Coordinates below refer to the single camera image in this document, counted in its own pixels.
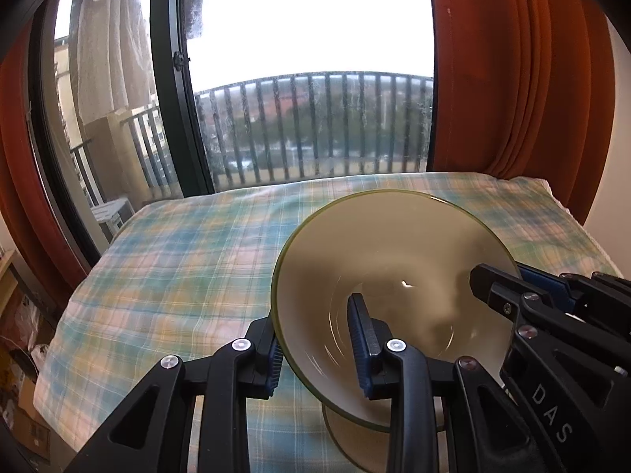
sky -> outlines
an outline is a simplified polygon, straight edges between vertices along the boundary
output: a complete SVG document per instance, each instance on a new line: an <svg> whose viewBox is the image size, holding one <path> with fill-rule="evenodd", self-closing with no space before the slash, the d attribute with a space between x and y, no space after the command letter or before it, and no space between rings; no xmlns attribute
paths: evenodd
<svg viewBox="0 0 631 473"><path fill-rule="evenodd" d="M67 37L70 33L70 7L72 4L73 0L59 0L55 22L55 39Z"/></svg>
<svg viewBox="0 0 631 473"><path fill-rule="evenodd" d="M433 76L431 0L204 0L202 14L187 41L194 92L299 72Z"/></svg>

orange curtain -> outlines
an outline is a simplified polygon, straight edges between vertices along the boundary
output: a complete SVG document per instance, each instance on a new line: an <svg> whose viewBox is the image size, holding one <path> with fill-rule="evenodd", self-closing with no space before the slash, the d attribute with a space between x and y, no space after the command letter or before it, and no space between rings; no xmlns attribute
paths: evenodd
<svg viewBox="0 0 631 473"><path fill-rule="evenodd" d="M433 0L433 169L545 178L581 223L609 149L614 70L594 0Z"/></svg>
<svg viewBox="0 0 631 473"><path fill-rule="evenodd" d="M27 44L23 30L0 65L0 211L24 261L64 309L86 272L48 205L31 151L24 104Z"/></svg>

balcony railing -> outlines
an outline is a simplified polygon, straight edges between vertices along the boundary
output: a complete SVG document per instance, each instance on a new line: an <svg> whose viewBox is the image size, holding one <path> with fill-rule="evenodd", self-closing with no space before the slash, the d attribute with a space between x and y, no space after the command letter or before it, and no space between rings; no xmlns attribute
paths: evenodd
<svg viewBox="0 0 631 473"><path fill-rule="evenodd" d="M70 149L70 156L75 164L75 171L79 177L79 183L89 205L97 206L103 202L103 197L99 179L92 168L90 151L87 148L90 142L92 142L91 138L72 147Z"/></svg>
<svg viewBox="0 0 631 473"><path fill-rule="evenodd" d="M215 190L364 173L424 171L433 78L318 72L195 94ZM149 187L177 183L160 109L128 124Z"/></svg>
<svg viewBox="0 0 631 473"><path fill-rule="evenodd" d="M171 197L177 177L162 127L160 107L151 106L138 112L122 120L121 126L124 125L129 126L147 185L159 189L162 197Z"/></svg>

metal railing bar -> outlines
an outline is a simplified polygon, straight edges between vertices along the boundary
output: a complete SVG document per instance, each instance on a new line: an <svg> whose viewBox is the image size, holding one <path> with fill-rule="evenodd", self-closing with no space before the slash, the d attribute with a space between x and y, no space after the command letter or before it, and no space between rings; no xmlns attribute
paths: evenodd
<svg viewBox="0 0 631 473"><path fill-rule="evenodd" d="M149 119L149 128L151 128L153 141L156 144L156 150L158 151L158 158L160 159L160 163L162 164L162 170L164 171L166 183L173 184L173 178L171 177L171 172L169 172L168 170L168 164L166 163L166 159L164 158L164 152L162 151L162 144L160 143L160 138L158 137L158 129L156 127L156 121L153 118L153 112L149 112L147 114L147 118Z"/></svg>
<svg viewBox="0 0 631 473"><path fill-rule="evenodd" d="M364 97L364 73L359 75L359 149L360 161L359 172L364 174L364 158L366 156L366 130L364 129L364 118L366 112L366 101Z"/></svg>
<svg viewBox="0 0 631 473"><path fill-rule="evenodd" d="M350 144L348 137L348 77L342 75L342 127L344 129L344 174L348 176L350 172Z"/></svg>
<svg viewBox="0 0 631 473"><path fill-rule="evenodd" d="M195 108L197 109L198 121L200 122L200 133L202 135L202 143L204 145L204 153L206 154L206 163L208 164L208 168L210 169L211 176L213 179L213 186L215 187L215 191L219 191L219 171L215 167L215 163L213 162L213 153L210 149L212 138L210 137L210 133L208 132L208 126L206 124L206 112L204 111L204 106L201 103L201 98L196 94L195 95Z"/></svg>
<svg viewBox="0 0 631 473"><path fill-rule="evenodd" d="M408 171L409 160L409 112L412 106L412 77L405 78L405 127L403 128L403 165L401 170Z"/></svg>
<svg viewBox="0 0 631 473"><path fill-rule="evenodd" d="M158 186L160 187L160 192L163 192L162 185L164 184L164 182L162 181L162 176L160 175L160 168L158 167L158 163L153 156L153 149L151 148L151 144L149 143L149 137L147 136L147 128L144 125L143 116L140 116L137 121L140 125L140 134L143 137L144 148L147 152L147 156L149 157L149 164L151 164L153 176L156 178L156 183L158 183Z"/></svg>
<svg viewBox="0 0 631 473"><path fill-rule="evenodd" d="M143 168L144 179L147 182L147 186L153 187L153 181L151 181L151 176L149 175L149 169L147 169L147 164L144 161L144 153L143 148L140 146L140 141L138 140L138 131L136 130L135 120L124 123L121 121L121 126L123 124L127 124L129 126L129 131L131 132L131 139L134 141L134 147L136 148L136 155L138 156L138 161L140 162L140 166Z"/></svg>
<svg viewBox="0 0 631 473"><path fill-rule="evenodd" d="M148 114L149 112L153 112L154 110L156 110L157 108L159 108L160 105L152 105L149 108L146 108L145 110L142 110L141 112L137 112L134 115L132 115L131 117L127 117L126 119L123 119L121 121L121 123L128 123L130 121L133 121L134 119L137 119L145 114Z"/></svg>
<svg viewBox="0 0 631 473"><path fill-rule="evenodd" d="M390 76L390 148L388 149L388 172L392 172L394 160L394 135L396 133L396 77Z"/></svg>
<svg viewBox="0 0 631 473"><path fill-rule="evenodd" d="M335 174L335 167L333 166L333 115L330 107L330 75L326 73L324 75L324 91L326 93L326 127L329 131L329 163L330 174Z"/></svg>
<svg viewBox="0 0 631 473"><path fill-rule="evenodd" d="M265 120L265 104L263 103L263 91L261 90L261 82L256 82L256 100L259 104L259 122L263 130L263 145L265 146L265 160L267 162L267 172L269 173L269 181L274 181L274 167L272 166L272 155L269 151L269 138L267 138L267 121Z"/></svg>
<svg viewBox="0 0 631 473"><path fill-rule="evenodd" d="M381 156L381 76L375 77L375 127L377 136L375 137L375 174L379 173L379 160Z"/></svg>
<svg viewBox="0 0 631 473"><path fill-rule="evenodd" d="M291 90L291 109L293 111L293 127L296 132L296 148L298 152L298 169L301 179L305 177L305 166L302 160L302 141L301 141L301 117L298 114L298 96L296 94L296 77L289 78L289 87Z"/></svg>
<svg viewBox="0 0 631 473"><path fill-rule="evenodd" d="M213 123L215 124L215 133L217 134L217 144L219 145L219 152L222 154L223 170L226 172L226 178L228 178L228 186L232 187L234 182L232 181L232 172L230 172L228 158L226 157L226 145L223 142L222 124L219 118L219 108L217 107L214 92L209 94L209 99L210 109L213 111Z"/></svg>
<svg viewBox="0 0 631 473"><path fill-rule="evenodd" d="M88 145L90 142L92 142L92 139L89 138L88 140L84 140L83 142L81 142L79 145L75 145L74 147L70 148L70 152L74 153L77 149L81 149L82 147Z"/></svg>
<svg viewBox="0 0 631 473"><path fill-rule="evenodd" d="M232 98L230 97L230 89L224 88L223 99L226 103L226 114L228 122L228 128L232 133L232 145L235 152L235 160L237 161L237 171L239 171L239 180L241 184L245 184L245 174L243 172L243 163L241 161L241 151L239 151L239 141L237 140L237 130L235 128L235 120L232 114Z"/></svg>
<svg viewBox="0 0 631 473"><path fill-rule="evenodd" d="M165 148L163 148L162 151L164 152L164 158L166 158L166 161L169 164L168 170L171 173L171 178L174 180L174 183L179 184L179 181L177 180L177 174L175 172L175 166L173 165L173 162L171 160L171 151L169 151L168 142L166 141L166 132L164 131L164 121L162 119L162 112L160 112L160 105L154 106L153 110L158 111L158 121L160 122L160 127L162 127L162 133L164 134L164 137L165 137L165 142L164 142Z"/></svg>
<svg viewBox="0 0 631 473"><path fill-rule="evenodd" d="M414 171L419 172L421 170L421 155L425 148L425 96L427 94L427 81L421 82L421 95L418 107L418 142L416 144L416 161L414 162Z"/></svg>
<svg viewBox="0 0 631 473"><path fill-rule="evenodd" d="M274 91L274 104L276 106L276 118L278 119L278 138L280 139L280 155L283 159L283 169L285 170L285 180L289 179L289 167L287 166L287 150L285 148L285 133L283 132L283 113L280 109L280 95L278 93L278 78L272 78L272 89Z"/></svg>
<svg viewBox="0 0 631 473"><path fill-rule="evenodd" d="M291 181L307 181L307 180L315 180L315 179L321 179L321 177L307 175L302 180L299 180L298 178L293 178ZM271 181L269 183L266 182L264 186L268 186L268 185L271 186L271 185L285 184L285 183L286 183L286 180L284 180L282 177L281 178L276 177L275 181ZM239 185L239 188L248 188L250 186L261 186L261 185L254 183L254 180L250 180L244 185Z"/></svg>
<svg viewBox="0 0 631 473"><path fill-rule="evenodd" d="M73 156L75 157L75 161L77 162L77 165L79 167L81 178L83 178L83 183L85 183L85 188L87 188L88 194L90 194L90 199L92 199L92 205L93 206L99 205L99 199L97 199L97 194L94 193L90 180L88 179L88 173L85 170L85 165L83 165L83 160L81 159L80 151L79 150L75 151L73 153Z"/></svg>
<svg viewBox="0 0 631 473"><path fill-rule="evenodd" d="M406 73L389 73L389 72L384 72L384 71L312 71L312 72L301 72L301 73L289 73L289 74L283 74L283 75L276 75L276 76L267 76L264 78L253 78L251 80L241 80L238 82L233 82L231 84L227 84L227 85L222 85L219 87L215 87L212 89L206 89L204 91L201 91L197 94L207 94L210 91L223 91L225 88L231 89L234 87L238 87L241 84L253 84L256 83L257 81L261 82L261 83L265 83L265 82L270 82L273 81L274 78L276 78L277 80L283 80L286 78L290 78L291 76L295 76L296 78L304 78L304 77L308 77L308 76L312 76L312 77L316 77L316 76L324 76L326 77L326 75L329 76L340 76L340 75L350 75L350 76L359 76L359 75L364 75L364 76L394 76L394 77L406 77L406 76L410 76L409 74ZM411 75L412 78L414 79L418 79L418 80L427 80L427 81L432 81L433 77L431 76L415 76L415 75Z"/></svg>
<svg viewBox="0 0 631 473"><path fill-rule="evenodd" d="M261 183L261 174L259 172L259 162L256 159L256 149L254 148L254 137L252 136L252 124L250 122L250 108L247 103L247 93L245 92L245 84L241 84L241 106L243 108L243 118L245 122L245 133L250 142L250 156L252 156L252 168L254 169L254 179L257 183Z"/></svg>
<svg viewBox="0 0 631 473"><path fill-rule="evenodd" d="M311 132L313 135L314 145L314 169L315 175L320 174L320 162L318 160L318 144L317 144L317 125L316 125L316 97L314 95L314 79L311 75L307 75L307 85L309 90L309 111L311 114Z"/></svg>

bowl rim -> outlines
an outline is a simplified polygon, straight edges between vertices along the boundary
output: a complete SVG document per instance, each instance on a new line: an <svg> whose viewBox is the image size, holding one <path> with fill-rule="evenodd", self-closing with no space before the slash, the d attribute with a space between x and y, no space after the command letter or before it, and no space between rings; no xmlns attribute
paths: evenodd
<svg viewBox="0 0 631 473"><path fill-rule="evenodd" d="M298 377L298 379L302 382L302 384L305 385L305 387L311 392L311 394L313 394L318 399L318 401L320 401L320 403L325 404L327 407L329 407L329 409L337 412L340 416L343 416L344 418L349 419L352 422L354 422L354 423L356 423L356 424L358 424L358 425L360 425L362 427L369 428L369 429L372 429L372 430L376 430L376 431L379 431L379 432L387 432L387 431L389 431L389 427L386 427L386 426L383 426L383 425L377 425L376 423L372 423L372 422L369 422L369 421L362 420L362 419L350 414L346 410L344 410L341 407L339 407L336 404L334 404L331 400L329 400L329 398L325 397L307 379L307 377L305 376L303 371L299 368L296 360L294 360L294 358L291 356L291 353L289 352L289 349L287 347L287 343L285 341L285 337L283 336L283 330L281 328L280 319L278 317L277 292L278 292L278 277L280 275L280 269L283 266L283 260L285 259L287 251L289 250L289 247L291 247L291 244L293 243L293 240L298 236L299 232L301 232L301 230L304 229L309 222L314 220L318 215L322 214L327 209L331 208L332 206L335 206L336 204L338 204L340 202L346 201L348 199L352 199L354 197L368 196L370 194L383 193L383 192L403 192L404 194L408 194L408 195L414 194L416 196L425 197L427 199L433 199L433 200L435 200L437 202L442 202L442 203L445 203L445 204L447 204L449 206L452 206L453 208L456 208L457 210L461 211L466 216L468 216L471 219L473 219L474 221L476 221L478 224L481 224L482 227L488 231L488 234L502 246L502 248L506 252L507 256L509 257L511 263L515 267L515 271L517 273L519 273L519 267L517 266L517 262L513 258L512 254L510 253L510 251L508 250L506 245L504 245L504 242L502 242L502 240L500 240L499 237L484 222L482 222L475 215L473 215L472 213L468 212L464 208L458 206L457 204L452 203L452 202L447 201L447 200L444 200L444 199L441 199L440 197L433 196L431 194L426 194L425 192L418 192L418 191L415 191L415 190L406 190L404 188L377 188L377 189L373 189L373 190L362 190L360 192L353 192L352 194L348 194L347 196L343 196L343 197L340 197L339 199L335 199L335 200L327 203L326 205L322 206L321 208L317 209L315 212L311 213L311 215L309 215L306 219L304 219L296 227L296 229L291 233L291 235L289 235L289 238L285 242L285 245L283 245L283 248L280 251L280 254L279 254L278 258L276 259L276 264L274 265L274 273L272 274L272 284L271 284L271 292L270 292L270 299L271 299L270 300L270 305L271 305L270 315L271 315L271 318L272 318L272 323L274 325L274 331L276 333L276 337L278 338L278 343L280 344L281 348L283 349L283 355L285 356L285 359L287 360L287 363L291 367L291 369L294 372L294 374L296 374L296 377Z"/></svg>

